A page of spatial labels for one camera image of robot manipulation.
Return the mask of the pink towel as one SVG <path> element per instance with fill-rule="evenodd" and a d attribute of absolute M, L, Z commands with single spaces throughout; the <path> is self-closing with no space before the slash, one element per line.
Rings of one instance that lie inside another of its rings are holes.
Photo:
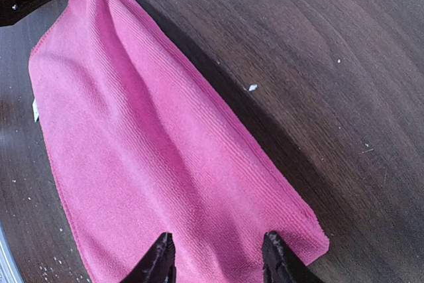
<path fill-rule="evenodd" d="M 68 0 L 29 63 L 52 174 L 93 282 L 163 232 L 178 282 L 261 282 L 265 233 L 311 264 L 313 210 L 135 0 Z"/>

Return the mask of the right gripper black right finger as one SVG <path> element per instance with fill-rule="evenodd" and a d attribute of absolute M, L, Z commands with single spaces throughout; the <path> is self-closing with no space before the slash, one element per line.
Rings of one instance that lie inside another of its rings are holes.
<path fill-rule="evenodd" d="M 265 283 L 323 283 L 275 231 L 264 235 L 262 258 Z"/>

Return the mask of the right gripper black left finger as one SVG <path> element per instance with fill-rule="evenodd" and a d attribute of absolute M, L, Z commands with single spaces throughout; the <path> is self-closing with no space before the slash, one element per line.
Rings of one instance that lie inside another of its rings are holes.
<path fill-rule="evenodd" d="M 174 283 L 176 248 L 171 233 L 162 233 L 121 283 Z"/>

